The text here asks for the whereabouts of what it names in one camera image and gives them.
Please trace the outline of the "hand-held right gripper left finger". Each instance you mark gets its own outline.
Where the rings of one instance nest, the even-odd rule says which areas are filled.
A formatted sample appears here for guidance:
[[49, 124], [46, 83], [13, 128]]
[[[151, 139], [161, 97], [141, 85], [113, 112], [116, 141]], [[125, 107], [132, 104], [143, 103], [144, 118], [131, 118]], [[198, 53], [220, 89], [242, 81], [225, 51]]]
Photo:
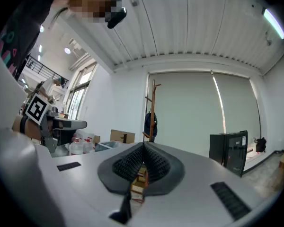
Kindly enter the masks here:
[[109, 192], [126, 195], [143, 164], [143, 143], [104, 160], [98, 167], [98, 177]]

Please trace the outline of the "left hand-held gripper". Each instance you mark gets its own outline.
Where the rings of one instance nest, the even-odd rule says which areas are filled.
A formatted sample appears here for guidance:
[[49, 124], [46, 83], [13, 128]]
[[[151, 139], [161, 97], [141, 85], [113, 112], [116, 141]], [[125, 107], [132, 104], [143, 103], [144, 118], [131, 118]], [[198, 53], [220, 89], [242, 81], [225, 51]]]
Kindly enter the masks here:
[[60, 145], [71, 143], [76, 130], [87, 127], [86, 121], [71, 120], [59, 117], [50, 104], [35, 94], [28, 104], [25, 114], [34, 121], [41, 133], [41, 144], [54, 153]]

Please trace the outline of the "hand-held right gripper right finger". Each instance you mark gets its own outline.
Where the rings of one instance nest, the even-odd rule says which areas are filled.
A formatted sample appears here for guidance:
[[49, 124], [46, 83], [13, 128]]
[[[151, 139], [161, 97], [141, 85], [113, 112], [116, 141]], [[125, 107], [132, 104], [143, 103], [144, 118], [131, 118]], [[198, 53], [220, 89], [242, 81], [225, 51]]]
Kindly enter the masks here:
[[142, 161], [148, 173], [144, 196], [169, 194], [181, 183], [185, 175], [184, 164], [177, 157], [151, 142], [144, 143]]

